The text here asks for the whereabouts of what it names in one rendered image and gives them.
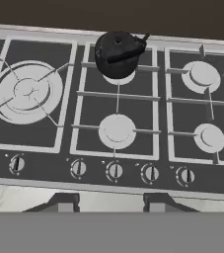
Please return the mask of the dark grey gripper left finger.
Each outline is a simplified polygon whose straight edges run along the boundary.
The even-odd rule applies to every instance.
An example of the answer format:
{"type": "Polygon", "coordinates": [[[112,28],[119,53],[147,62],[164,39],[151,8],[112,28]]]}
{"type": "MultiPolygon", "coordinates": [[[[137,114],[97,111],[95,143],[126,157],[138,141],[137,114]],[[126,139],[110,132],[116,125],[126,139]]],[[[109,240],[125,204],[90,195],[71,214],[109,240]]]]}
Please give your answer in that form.
{"type": "Polygon", "coordinates": [[[26,212],[79,212],[78,193],[55,193],[48,202],[34,206],[26,212]]]}

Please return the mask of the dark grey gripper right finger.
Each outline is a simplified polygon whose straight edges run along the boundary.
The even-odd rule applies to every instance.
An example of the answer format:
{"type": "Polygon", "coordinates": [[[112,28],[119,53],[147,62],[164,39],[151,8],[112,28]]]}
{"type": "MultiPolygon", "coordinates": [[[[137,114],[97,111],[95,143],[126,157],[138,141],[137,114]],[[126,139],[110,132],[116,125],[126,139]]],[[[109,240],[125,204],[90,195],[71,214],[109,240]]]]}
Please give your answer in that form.
{"type": "Polygon", "coordinates": [[[193,208],[175,202],[167,193],[144,193],[143,202],[144,212],[197,212],[197,210],[193,208]]]}

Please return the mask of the silver hob knob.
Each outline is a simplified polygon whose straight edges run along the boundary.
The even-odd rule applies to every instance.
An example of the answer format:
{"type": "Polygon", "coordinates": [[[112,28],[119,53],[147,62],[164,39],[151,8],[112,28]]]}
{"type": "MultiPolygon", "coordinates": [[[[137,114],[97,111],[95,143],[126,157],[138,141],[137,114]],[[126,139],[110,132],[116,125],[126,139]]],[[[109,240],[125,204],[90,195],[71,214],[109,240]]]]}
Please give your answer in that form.
{"type": "Polygon", "coordinates": [[[123,169],[121,164],[118,161],[112,161],[108,164],[106,169],[106,175],[109,180],[111,181],[117,181],[123,173],[123,169]]]}
{"type": "Polygon", "coordinates": [[[145,164],[141,168],[141,179],[152,185],[159,178],[159,170],[151,163],[145,164]]]}
{"type": "Polygon", "coordinates": [[[70,172],[71,175],[76,179],[81,179],[86,173],[87,166],[82,159],[77,159],[72,162],[70,172]]]}
{"type": "Polygon", "coordinates": [[[22,155],[17,154],[11,158],[9,163],[9,170],[14,175],[19,175],[25,168],[25,159],[22,155]]]}
{"type": "Polygon", "coordinates": [[[194,173],[185,166],[181,166],[176,172],[177,182],[183,187],[188,187],[193,183],[194,178],[194,173]]]}

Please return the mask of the black and silver gas hob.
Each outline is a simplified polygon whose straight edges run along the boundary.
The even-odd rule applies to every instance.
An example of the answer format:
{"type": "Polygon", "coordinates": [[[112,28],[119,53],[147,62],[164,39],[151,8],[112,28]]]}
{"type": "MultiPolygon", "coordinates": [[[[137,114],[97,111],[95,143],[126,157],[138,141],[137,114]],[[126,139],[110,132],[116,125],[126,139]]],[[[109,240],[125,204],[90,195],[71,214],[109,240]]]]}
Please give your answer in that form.
{"type": "Polygon", "coordinates": [[[136,69],[110,79],[97,39],[0,28],[0,185],[224,200],[224,42],[150,37],[136,69]],[[17,154],[25,168],[14,175],[17,154]],[[112,161],[123,169],[115,182],[112,161]],[[148,163],[159,170],[152,185],[141,179],[148,163]],[[181,166],[194,173],[188,187],[181,166]]]}

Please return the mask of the black kettle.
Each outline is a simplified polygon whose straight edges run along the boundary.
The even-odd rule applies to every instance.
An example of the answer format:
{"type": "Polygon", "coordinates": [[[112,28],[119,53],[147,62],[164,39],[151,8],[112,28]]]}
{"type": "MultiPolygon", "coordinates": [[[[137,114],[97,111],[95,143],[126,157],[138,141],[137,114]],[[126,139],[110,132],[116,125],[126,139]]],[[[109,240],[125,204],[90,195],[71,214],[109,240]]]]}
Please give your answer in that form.
{"type": "Polygon", "coordinates": [[[110,79],[129,76],[137,67],[147,40],[123,31],[107,32],[95,44],[95,62],[98,70],[110,79]]]}

